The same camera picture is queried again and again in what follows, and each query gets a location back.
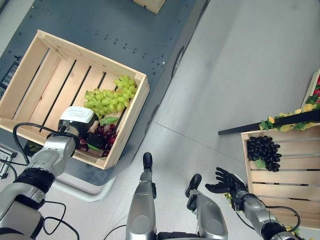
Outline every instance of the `dark gray platform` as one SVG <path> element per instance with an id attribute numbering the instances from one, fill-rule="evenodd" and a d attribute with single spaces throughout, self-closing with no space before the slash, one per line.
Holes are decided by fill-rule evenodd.
<path id="1" fill-rule="evenodd" d="M 159 14 L 130 0 L 34 1 L 0 58 L 0 80 L 13 62 L 21 60 L 40 29 L 147 74 L 150 85 L 118 164 L 101 170 L 72 159 L 66 173 L 101 186 L 131 164 L 166 93 L 177 57 L 187 48 L 209 1 L 167 0 Z M 0 87 L 0 97 L 4 90 Z M 17 149 L 12 134 L 2 129 L 0 143 Z"/>

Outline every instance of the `black cable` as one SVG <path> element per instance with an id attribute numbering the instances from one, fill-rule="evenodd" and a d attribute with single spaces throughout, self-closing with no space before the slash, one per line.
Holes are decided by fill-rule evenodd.
<path id="1" fill-rule="evenodd" d="M 44 218 L 44 220 L 47 220 L 47 219 L 53 219 L 53 220 L 59 221 L 60 223 L 63 223 L 64 225 L 66 225 L 68 228 L 70 228 L 75 233 L 76 239 L 80 240 L 78 231 L 75 230 L 69 223 L 67 223 L 59 218 L 53 217 L 53 216 L 47 216 L 46 218 Z"/>
<path id="2" fill-rule="evenodd" d="M 290 210 L 291 212 L 293 212 L 296 215 L 296 218 L 298 220 L 297 224 L 295 225 L 294 228 L 292 228 L 291 230 L 289 230 L 288 232 L 292 233 L 295 230 L 297 230 L 300 226 L 301 223 L 301 218 L 299 216 L 299 214 L 296 212 L 296 210 L 292 209 L 291 207 L 288 206 L 265 206 L 267 209 L 287 209 Z"/>
<path id="3" fill-rule="evenodd" d="M 49 203 L 49 204 L 59 204 L 59 205 L 62 205 L 62 206 L 64 207 L 62 217 L 60 218 L 59 223 L 55 226 L 55 228 L 52 230 L 52 232 L 48 232 L 47 229 L 46 229 L 45 224 L 43 224 L 43 230 L 44 230 L 44 232 L 45 232 L 47 235 L 52 235 L 52 234 L 57 230 L 57 228 L 59 227 L 61 221 L 64 219 L 65 214 L 66 214 L 66 210 L 67 210 L 67 206 L 66 206 L 64 203 L 58 202 L 58 201 L 45 201 L 45 202 L 46 202 L 46 203 Z"/>
<path id="4" fill-rule="evenodd" d="M 19 166 L 27 166 L 27 164 L 17 163 L 17 162 L 13 162 L 13 161 L 2 160 L 2 162 L 3 162 L 3 163 L 7 163 L 7 164 L 15 164 L 15 165 L 19 165 Z"/>
<path id="5" fill-rule="evenodd" d="M 51 133 L 54 133 L 54 134 L 59 134 L 59 133 L 58 133 L 57 131 L 55 131 L 55 130 L 52 130 L 52 129 L 47 128 L 47 127 L 45 127 L 45 126 L 41 126 L 41 125 L 39 125 L 39 124 L 35 124 L 35 123 L 31 123 L 31 122 L 21 122 L 21 123 L 18 123 L 17 125 L 15 125 L 14 128 L 13 128 L 13 131 L 12 131 L 12 133 L 13 133 L 13 139 L 14 139 L 14 142 L 15 142 L 15 144 L 17 145 L 18 149 L 19 149 L 20 152 L 22 153 L 22 156 L 23 156 L 23 158 L 24 158 L 24 160 L 25 160 L 25 162 L 26 162 L 27 165 L 30 163 L 30 161 L 29 161 L 29 159 L 28 159 L 28 157 L 27 157 L 27 155 L 26 155 L 23 147 L 21 146 L 21 144 L 20 144 L 20 142 L 19 142 L 19 139 L 18 139 L 18 136 L 17 136 L 17 130 L 18 130 L 18 128 L 19 128 L 20 126 L 33 126 L 33 127 L 39 128 L 39 129 L 47 130 L 47 131 L 49 131 L 49 132 L 51 132 Z"/>
<path id="6" fill-rule="evenodd" d="M 17 171 L 15 170 L 15 168 L 13 166 L 10 165 L 10 163 L 11 163 L 10 161 L 0 159 L 0 162 L 7 165 L 12 170 L 12 172 L 14 174 L 14 179 L 16 179 L 18 177 Z"/>
<path id="7" fill-rule="evenodd" d="M 242 219 L 242 217 L 240 217 L 239 213 L 237 213 L 237 212 L 235 212 L 235 213 L 245 225 L 247 225 L 249 228 L 251 228 L 252 230 L 255 231 L 255 229 L 252 226 L 250 226 L 248 223 L 245 222 L 245 220 Z"/>
<path id="8" fill-rule="evenodd" d="M 114 230 L 117 230 L 117 229 L 122 228 L 122 227 L 125 227 L 125 226 L 127 226 L 127 225 L 117 226 L 116 228 L 112 229 L 112 230 L 105 236 L 105 238 L 104 238 L 103 240 L 106 240 L 107 237 L 108 237 Z"/>

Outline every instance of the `gray floor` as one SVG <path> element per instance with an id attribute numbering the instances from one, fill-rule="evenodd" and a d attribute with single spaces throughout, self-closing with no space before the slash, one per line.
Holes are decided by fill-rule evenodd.
<path id="1" fill-rule="evenodd" d="M 31 3 L 11 0 L 0 14 L 0 54 Z M 237 219 L 222 195 L 204 188 L 204 183 L 215 182 L 216 166 L 246 180 L 240 135 L 218 136 L 217 131 L 300 107 L 308 81 L 320 67 L 319 12 L 319 0 L 211 0 L 135 161 L 119 175 L 111 193 L 87 203 L 53 189 L 47 199 L 67 204 L 65 220 L 81 239 L 103 239 L 126 223 L 142 155 L 148 151 L 154 158 L 158 231 L 196 232 L 184 190 L 192 175 L 200 173 L 200 190 L 221 206 L 229 239 L 261 239 Z M 1 181 L 0 190 L 10 180 Z M 41 212 L 60 214 L 53 205 Z M 316 230 L 301 229 L 301 234 L 320 240 Z M 123 228 L 109 239 L 124 236 Z M 62 226 L 53 236 L 42 232 L 39 239 L 74 237 Z"/>

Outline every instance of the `grape bunch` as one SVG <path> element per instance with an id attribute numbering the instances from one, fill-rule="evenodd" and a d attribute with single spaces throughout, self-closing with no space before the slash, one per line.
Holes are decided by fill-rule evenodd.
<path id="1" fill-rule="evenodd" d="M 280 148 L 279 144 L 273 142 L 272 137 L 259 136 L 250 137 L 246 142 L 249 161 L 262 160 L 268 171 L 279 172 L 281 154 L 277 153 Z"/>
<path id="2" fill-rule="evenodd" d="M 107 157 L 115 140 L 116 140 L 116 126 L 114 124 L 105 124 L 98 126 L 94 132 L 90 132 L 86 139 L 79 140 L 80 145 L 77 149 L 87 152 L 89 145 L 94 146 L 100 150 L 102 157 Z"/>
<path id="3" fill-rule="evenodd" d="M 138 88 L 136 82 L 128 76 L 121 76 L 114 80 L 116 90 L 95 88 L 93 91 L 86 91 L 84 107 L 91 109 L 98 117 L 111 113 L 121 112 L 129 107 L 130 99 L 135 96 Z"/>

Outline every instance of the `green grapes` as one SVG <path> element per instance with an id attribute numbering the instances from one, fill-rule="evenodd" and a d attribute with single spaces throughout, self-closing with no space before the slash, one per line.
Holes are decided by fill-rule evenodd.
<path id="1" fill-rule="evenodd" d="M 138 90 L 135 80 L 129 76 L 120 76 L 113 82 L 117 86 L 115 90 L 95 88 L 85 92 L 84 107 L 92 109 L 99 118 L 128 108 L 130 99 L 135 96 Z"/>

